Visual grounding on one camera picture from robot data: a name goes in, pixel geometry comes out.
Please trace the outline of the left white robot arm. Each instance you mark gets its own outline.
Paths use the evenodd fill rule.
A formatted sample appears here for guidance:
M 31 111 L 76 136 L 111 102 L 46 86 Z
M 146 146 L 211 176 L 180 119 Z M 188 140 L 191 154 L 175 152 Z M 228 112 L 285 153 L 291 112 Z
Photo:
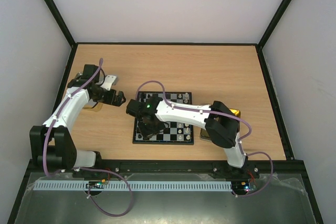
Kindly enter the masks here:
M 82 109 L 94 102 L 121 106 L 126 102 L 122 91 L 112 88 L 118 82 L 115 75 L 106 75 L 102 65 L 86 64 L 67 85 L 63 100 L 53 114 L 29 132 L 33 164 L 41 166 L 50 177 L 62 170 L 94 167 L 100 160 L 97 151 L 76 148 L 71 130 Z

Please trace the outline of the gold metal tin tray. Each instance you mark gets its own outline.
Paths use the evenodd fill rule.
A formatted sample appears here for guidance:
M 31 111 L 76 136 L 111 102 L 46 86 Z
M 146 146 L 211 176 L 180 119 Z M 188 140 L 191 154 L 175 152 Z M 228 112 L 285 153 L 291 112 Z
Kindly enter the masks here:
M 240 131 L 240 122 L 237 119 L 232 119 L 232 118 L 229 118 L 227 116 L 217 115 L 217 114 L 211 114 L 211 118 L 218 121 L 227 130 L 229 130 L 229 127 L 231 127 L 232 130 L 229 130 L 230 133 L 234 129 L 235 129 L 235 133 L 237 133 L 237 134 Z M 211 141 L 211 138 L 210 138 L 208 132 L 205 129 L 201 129 L 199 137 L 200 137 L 201 140 Z

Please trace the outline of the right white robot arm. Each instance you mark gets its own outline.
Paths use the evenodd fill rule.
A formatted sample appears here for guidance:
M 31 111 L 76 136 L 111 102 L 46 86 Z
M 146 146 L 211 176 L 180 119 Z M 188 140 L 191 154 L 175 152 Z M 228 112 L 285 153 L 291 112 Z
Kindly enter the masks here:
M 241 141 L 251 134 L 251 126 L 222 102 L 192 105 L 150 97 L 145 102 L 132 100 L 128 110 L 137 119 L 145 138 L 160 133 L 168 122 L 189 124 L 205 130 L 210 141 L 224 149 L 230 174 L 239 178 L 247 172 L 248 158 Z

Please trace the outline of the black grey chess board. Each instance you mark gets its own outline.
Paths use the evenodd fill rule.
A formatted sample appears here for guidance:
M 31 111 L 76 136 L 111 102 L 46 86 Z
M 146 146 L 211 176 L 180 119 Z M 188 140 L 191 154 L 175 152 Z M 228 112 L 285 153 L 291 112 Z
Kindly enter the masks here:
M 165 97 L 170 102 L 192 104 L 191 92 L 166 92 Z M 150 138 L 144 138 L 134 120 L 133 144 L 167 144 L 167 145 L 193 145 L 194 131 L 192 125 L 181 122 L 167 122 L 165 129 Z

